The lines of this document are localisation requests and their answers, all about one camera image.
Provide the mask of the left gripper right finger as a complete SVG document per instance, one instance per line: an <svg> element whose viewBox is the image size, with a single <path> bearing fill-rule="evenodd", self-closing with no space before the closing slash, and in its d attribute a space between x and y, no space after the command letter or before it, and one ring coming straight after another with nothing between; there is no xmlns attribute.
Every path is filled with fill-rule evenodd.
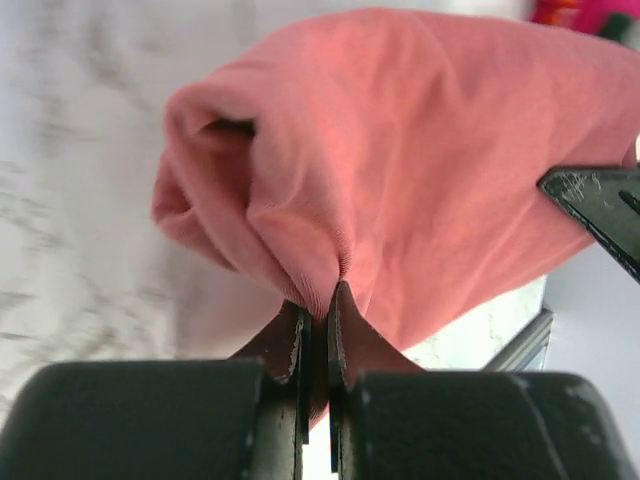
<svg viewBox="0 0 640 480"><path fill-rule="evenodd" d="M566 373L429 371L360 314L327 316L331 467L342 479L631 479L596 388Z"/></svg>

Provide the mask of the pink t shirt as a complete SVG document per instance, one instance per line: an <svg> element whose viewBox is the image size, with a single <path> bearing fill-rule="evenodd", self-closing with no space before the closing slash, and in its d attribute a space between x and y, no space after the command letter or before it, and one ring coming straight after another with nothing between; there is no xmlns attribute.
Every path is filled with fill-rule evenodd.
<svg viewBox="0 0 640 480"><path fill-rule="evenodd" d="M168 100L152 217L213 263L178 351L274 314L239 273L323 320L339 281L398 349L549 273L589 235L536 187L631 167L639 54L491 18L361 9L289 25Z"/></svg>

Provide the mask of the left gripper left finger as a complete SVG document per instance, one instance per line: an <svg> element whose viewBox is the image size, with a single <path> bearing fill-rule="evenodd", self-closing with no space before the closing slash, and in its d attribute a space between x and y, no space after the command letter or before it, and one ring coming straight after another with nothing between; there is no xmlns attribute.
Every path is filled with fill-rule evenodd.
<svg viewBox="0 0 640 480"><path fill-rule="evenodd" d="M226 360L63 362L20 390L5 479L298 479L312 321L285 303Z"/></svg>

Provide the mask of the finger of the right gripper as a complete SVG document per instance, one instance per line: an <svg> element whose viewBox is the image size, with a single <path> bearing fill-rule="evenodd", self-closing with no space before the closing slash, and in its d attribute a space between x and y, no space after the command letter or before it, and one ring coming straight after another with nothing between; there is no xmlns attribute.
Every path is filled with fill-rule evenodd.
<svg viewBox="0 0 640 480"><path fill-rule="evenodd" d="M639 279L638 167L554 167L537 187Z"/></svg>

